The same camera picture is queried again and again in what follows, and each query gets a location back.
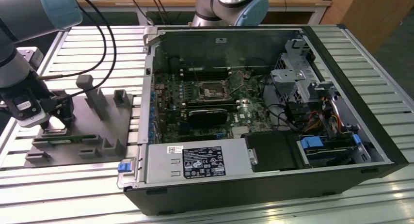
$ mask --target metal rail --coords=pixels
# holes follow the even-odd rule
[[[135,95],[128,157],[138,151],[146,57],[142,53],[143,30],[140,26],[113,27],[120,55],[112,77],[103,85],[107,94],[123,88]],[[148,217],[116,187],[116,162],[24,169],[24,156],[39,128],[20,128],[11,121],[0,137],[0,223],[349,224],[413,221],[413,101],[346,30],[337,26],[315,26],[314,30],[410,161],[406,168],[385,178],[366,181],[339,195]],[[43,74],[88,69],[100,59],[101,52],[96,28],[73,27],[53,42],[40,68]],[[105,63],[91,72],[95,82],[104,77],[111,58],[108,55]],[[64,88],[69,93],[79,90],[75,78],[48,82],[48,86]]]

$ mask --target table leg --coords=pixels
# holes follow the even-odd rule
[[[316,25],[320,23],[326,8],[327,7],[316,7],[316,10],[314,11],[314,13],[310,16],[310,21],[308,21],[310,25]]]
[[[144,15],[147,15],[147,12],[148,12],[148,8],[147,7],[140,7]],[[136,15],[138,15],[138,21],[140,23],[140,25],[148,25],[148,22],[147,22],[147,18],[146,16],[143,15],[143,13],[136,9]]]

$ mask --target wooden desk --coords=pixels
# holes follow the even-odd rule
[[[135,0],[144,13],[158,11],[152,0]],[[81,6],[87,6],[83,0],[77,0]],[[194,12],[195,0],[162,0],[168,12]],[[326,0],[286,0],[287,9],[284,7],[284,0],[268,0],[270,12],[312,12],[308,24],[319,24],[326,8],[331,5],[331,1]],[[93,4],[103,11],[127,11],[135,8],[132,0],[105,0],[96,1]],[[146,24],[146,18],[138,12],[140,24]]]
[[[414,0],[333,0],[322,24],[345,24],[371,54],[391,35]]]

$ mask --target gray fixture plate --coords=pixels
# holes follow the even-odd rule
[[[124,158],[130,129],[131,105],[116,107],[112,99],[113,96],[108,95],[104,97],[107,101],[107,118],[104,121],[99,119],[95,111],[89,108],[85,98],[81,96],[73,97],[75,121],[71,126],[71,133],[68,136],[61,137],[65,138],[80,135],[99,135],[103,139],[107,138],[112,146],[117,139],[117,153],[104,150],[101,143],[99,142],[91,144],[85,144],[83,142],[44,144],[37,147],[33,146],[28,155],[31,153],[39,153],[39,151],[44,151],[51,157],[48,160],[27,160],[24,167],[48,167],[85,163],[113,162],[120,161]],[[39,132],[37,139],[44,138],[41,137],[41,133],[43,130]]]

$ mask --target white label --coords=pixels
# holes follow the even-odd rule
[[[131,2],[116,2],[115,5],[117,5],[117,6],[134,6],[134,3],[131,3]]]
[[[222,43],[226,43],[227,42],[227,38],[216,38],[215,39],[215,43],[216,44],[222,44]]]
[[[31,106],[32,106],[31,101],[23,102],[21,104],[16,105],[19,111],[28,109]]]
[[[167,147],[167,154],[182,153],[183,146],[182,145],[171,145]]]
[[[224,167],[212,168],[211,170],[215,172],[222,172],[224,171]]]

